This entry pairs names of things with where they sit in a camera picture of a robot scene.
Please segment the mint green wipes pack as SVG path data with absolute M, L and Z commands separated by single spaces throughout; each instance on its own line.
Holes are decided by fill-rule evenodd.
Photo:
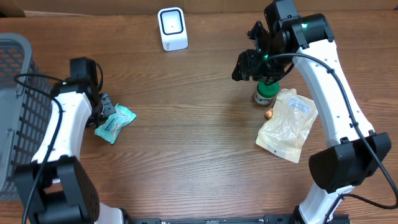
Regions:
M 117 104 L 116 112 L 111 114 L 105 123 L 95 129 L 95 135 L 103 138 L 110 144 L 114 144 L 121 129 L 136 119 L 136 114 L 127 107 Z

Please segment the green lid clear jar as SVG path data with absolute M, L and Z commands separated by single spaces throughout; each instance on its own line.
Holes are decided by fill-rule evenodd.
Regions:
M 276 82 L 266 85 L 265 82 L 259 82 L 254 91 L 253 98 L 260 105 L 268 105 L 279 92 L 279 84 Z

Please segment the orange tissue pack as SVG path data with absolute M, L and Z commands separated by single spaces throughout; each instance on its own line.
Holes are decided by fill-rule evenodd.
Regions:
M 273 117 L 274 109 L 271 108 L 267 112 L 265 112 L 264 117 L 266 120 L 270 120 Z

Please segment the clear bag bread package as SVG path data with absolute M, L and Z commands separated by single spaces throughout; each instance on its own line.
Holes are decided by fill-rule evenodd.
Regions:
M 280 158 L 298 163 L 317 116 L 313 100 L 298 95 L 294 88 L 282 89 L 275 100 L 272 118 L 257 134 L 256 144 Z

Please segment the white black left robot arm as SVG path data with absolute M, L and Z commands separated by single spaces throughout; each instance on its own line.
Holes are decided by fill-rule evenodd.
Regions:
M 49 124 L 38 151 L 27 165 L 17 166 L 14 183 L 24 206 L 23 223 L 129 223 L 121 208 L 100 202 L 97 190 L 80 164 L 86 128 L 113 144 L 136 115 L 103 93 L 103 71 L 86 58 L 70 60 L 70 77 L 55 79 L 50 93 L 26 84 L 50 99 Z

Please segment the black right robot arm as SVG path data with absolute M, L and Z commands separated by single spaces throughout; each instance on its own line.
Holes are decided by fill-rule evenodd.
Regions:
M 319 112 L 327 148 L 309 158 L 313 186 L 291 214 L 268 214 L 263 223 L 348 223 L 335 210 L 356 186 L 383 170 L 392 143 L 361 112 L 338 58 L 335 36 L 323 14 L 302 17 L 292 0 L 273 1 L 265 23 L 248 32 L 253 49 L 242 52 L 232 72 L 236 81 L 271 85 L 293 68 L 304 77 Z

